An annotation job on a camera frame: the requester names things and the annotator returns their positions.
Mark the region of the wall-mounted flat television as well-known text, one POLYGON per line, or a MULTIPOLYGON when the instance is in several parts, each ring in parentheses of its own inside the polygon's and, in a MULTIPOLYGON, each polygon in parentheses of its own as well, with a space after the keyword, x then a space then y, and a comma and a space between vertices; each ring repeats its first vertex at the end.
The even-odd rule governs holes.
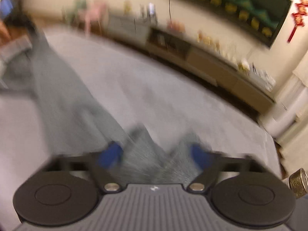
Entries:
POLYGON ((270 48, 289 13, 291 0, 188 0, 226 18, 270 48))

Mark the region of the long grey TV cabinet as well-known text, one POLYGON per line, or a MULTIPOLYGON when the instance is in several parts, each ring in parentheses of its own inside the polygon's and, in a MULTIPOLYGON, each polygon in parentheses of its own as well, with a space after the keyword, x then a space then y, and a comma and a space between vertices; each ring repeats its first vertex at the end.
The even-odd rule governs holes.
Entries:
POLYGON ((110 13, 106 33, 224 88, 260 114, 275 104, 274 97, 254 74, 243 73, 219 52, 183 34, 116 13, 110 13))

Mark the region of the gold patterned round tin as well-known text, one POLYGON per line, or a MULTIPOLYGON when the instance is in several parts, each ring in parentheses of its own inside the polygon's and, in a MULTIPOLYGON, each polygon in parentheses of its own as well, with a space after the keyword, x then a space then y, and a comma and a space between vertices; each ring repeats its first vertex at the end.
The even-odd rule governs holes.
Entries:
POLYGON ((307 194, 307 174, 303 168, 290 175, 289 187, 297 199, 307 194))

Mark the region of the red hanging knot decoration right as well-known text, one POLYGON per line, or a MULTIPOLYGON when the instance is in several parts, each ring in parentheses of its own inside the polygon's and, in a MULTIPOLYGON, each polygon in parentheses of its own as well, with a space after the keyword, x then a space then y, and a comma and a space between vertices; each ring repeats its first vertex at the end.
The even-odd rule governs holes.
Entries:
POLYGON ((305 26, 304 18, 307 16, 307 0, 300 0, 299 3, 295 3, 295 6, 296 12, 291 14, 295 25, 293 27, 293 30, 291 31, 287 43, 291 42, 297 28, 305 26))

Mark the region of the grey knitted garment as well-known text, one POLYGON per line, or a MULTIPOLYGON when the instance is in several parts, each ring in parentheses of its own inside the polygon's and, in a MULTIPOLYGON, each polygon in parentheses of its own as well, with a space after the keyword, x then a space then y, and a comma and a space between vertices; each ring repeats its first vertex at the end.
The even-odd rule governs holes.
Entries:
POLYGON ((1 47, 1 77, 8 89, 28 89, 36 97, 45 134, 55 154, 99 154, 110 142, 123 149, 121 162, 105 169, 121 186, 175 184, 188 186, 201 172, 191 157, 199 138, 189 133, 166 153, 144 126, 126 132, 92 96, 80 77, 42 35, 19 38, 1 47))

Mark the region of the light grey bed sheet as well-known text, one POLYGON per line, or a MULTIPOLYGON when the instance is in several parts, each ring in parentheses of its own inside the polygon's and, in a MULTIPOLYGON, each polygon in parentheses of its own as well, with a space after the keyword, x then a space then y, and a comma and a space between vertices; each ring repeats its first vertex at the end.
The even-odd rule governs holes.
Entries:
MULTIPOLYGON (((110 40, 62 27, 44 31, 55 52, 75 70, 91 94, 125 129, 143 125, 169 151, 188 132, 232 157, 250 153, 281 176, 272 137, 245 105, 110 40)), ((15 190, 50 153, 34 99, 1 92, 1 227, 19 225, 15 190)))

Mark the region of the gold ornaments on cabinet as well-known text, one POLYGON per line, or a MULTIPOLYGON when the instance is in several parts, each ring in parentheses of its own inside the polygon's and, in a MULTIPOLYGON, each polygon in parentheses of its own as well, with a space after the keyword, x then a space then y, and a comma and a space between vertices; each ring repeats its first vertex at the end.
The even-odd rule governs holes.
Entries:
POLYGON ((205 44, 206 46, 211 47, 215 51, 220 51, 220 43, 219 41, 215 41, 209 35, 204 34, 201 30, 197 32, 197 42, 205 44))

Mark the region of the pink plastic child chair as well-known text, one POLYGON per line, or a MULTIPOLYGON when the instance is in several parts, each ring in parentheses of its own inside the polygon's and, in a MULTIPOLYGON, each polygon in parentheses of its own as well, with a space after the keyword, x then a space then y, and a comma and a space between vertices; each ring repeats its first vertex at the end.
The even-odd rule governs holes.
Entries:
POLYGON ((84 14, 85 20, 85 35, 91 32, 91 23, 96 22, 99 26, 100 33, 102 33, 102 20, 108 12, 108 5, 104 0, 94 0, 92 5, 86 9, 84 14))

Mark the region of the white standing air conditioner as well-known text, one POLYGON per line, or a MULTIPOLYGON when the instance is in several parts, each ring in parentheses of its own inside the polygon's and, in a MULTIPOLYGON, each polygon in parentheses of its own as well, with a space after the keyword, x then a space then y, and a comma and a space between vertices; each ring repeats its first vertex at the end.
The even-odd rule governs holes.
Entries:
POLYGON ((307 107, 307 75, 293 74, 281 88, 276 103, 258 119, 273 138, 281 136, 295 121, 296 115, 307 107))

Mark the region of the white box on cabinet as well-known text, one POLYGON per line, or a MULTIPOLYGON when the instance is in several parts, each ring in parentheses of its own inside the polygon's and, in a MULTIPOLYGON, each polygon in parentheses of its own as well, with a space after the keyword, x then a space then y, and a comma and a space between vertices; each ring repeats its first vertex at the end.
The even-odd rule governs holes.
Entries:
POLYGON ((276 85, 276 80, 270 76, 265 70, 257 69, 254 64, 251 64, 249 77, 251 80, 259 84, 262 88, 271 92, 276 85))

